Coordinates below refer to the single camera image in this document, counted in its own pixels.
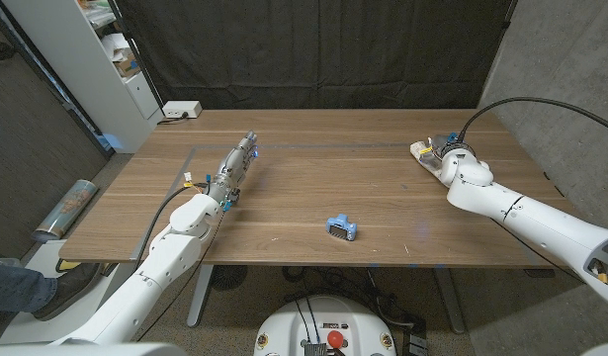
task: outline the jeans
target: jeans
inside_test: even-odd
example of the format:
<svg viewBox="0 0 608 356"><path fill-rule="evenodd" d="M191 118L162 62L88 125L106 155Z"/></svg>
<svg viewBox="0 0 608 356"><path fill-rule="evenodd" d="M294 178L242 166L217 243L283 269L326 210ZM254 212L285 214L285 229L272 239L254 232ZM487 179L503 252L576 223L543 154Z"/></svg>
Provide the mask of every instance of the jeans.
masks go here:
<svg viewBox="0 0 608 356"><path fill-rule="evenodd" d="M57 280L42 273L0 265L0 312L35 312L55 295Z"/></svg>

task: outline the person's leg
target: person's leg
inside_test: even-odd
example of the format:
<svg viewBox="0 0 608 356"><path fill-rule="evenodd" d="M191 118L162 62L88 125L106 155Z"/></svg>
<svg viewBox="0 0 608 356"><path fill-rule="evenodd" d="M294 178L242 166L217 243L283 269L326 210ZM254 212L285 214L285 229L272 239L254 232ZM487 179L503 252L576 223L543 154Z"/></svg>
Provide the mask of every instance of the person's leg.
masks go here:
<svg viewBox="0 0 608 356"><path fill-rule="evenodd" d="M42 308L33 311L36 319L46 321L88 293L101 276L101 263L82 263L57 277L57 290L53 298Z"/></svg>
<svg viewBox="0 0 608 356"><path fill-rule="evenodd" d="M0 265L0 312L35 312L55 295L57 280L42 273Z"/></svg>

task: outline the black curtain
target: black curtain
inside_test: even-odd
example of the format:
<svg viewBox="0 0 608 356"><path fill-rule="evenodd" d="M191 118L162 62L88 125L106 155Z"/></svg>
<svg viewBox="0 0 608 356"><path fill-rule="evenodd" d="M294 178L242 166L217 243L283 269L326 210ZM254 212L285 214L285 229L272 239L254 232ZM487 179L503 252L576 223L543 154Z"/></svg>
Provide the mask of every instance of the black curtain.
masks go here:
<svg viewBox="0 0 608 356"><path fill-rule="evenodd" d="M474 108L511 0L117 0L163 102Z"/></svg>

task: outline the white power strip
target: white power strip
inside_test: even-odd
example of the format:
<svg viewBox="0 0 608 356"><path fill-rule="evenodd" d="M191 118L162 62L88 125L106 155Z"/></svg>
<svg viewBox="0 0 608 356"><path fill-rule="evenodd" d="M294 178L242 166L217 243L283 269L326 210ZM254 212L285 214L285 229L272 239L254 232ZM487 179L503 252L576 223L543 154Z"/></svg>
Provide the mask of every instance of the white power strip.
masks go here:
<svg viewBox="0 0 608 356"><path fill-rule="evenodd" d="M168 101L163 107L163 114L167 119L177 119L187 113L186 118L197 118L203 111L199 101Z"/></svg>

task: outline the red button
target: red button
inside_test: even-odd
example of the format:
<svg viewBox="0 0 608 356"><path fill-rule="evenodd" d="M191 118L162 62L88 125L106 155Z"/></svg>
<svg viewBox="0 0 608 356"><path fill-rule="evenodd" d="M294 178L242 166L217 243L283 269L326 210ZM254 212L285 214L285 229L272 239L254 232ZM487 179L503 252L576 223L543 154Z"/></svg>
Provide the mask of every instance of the red button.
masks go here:
<svg viewBox="0 0 608 356"><path fill-rule="evenodd" d="M341 346L343 346L343 334L336 330L330 331L330 333L327 334L327 343L329 343L332 348L341 348Z"/></svg>

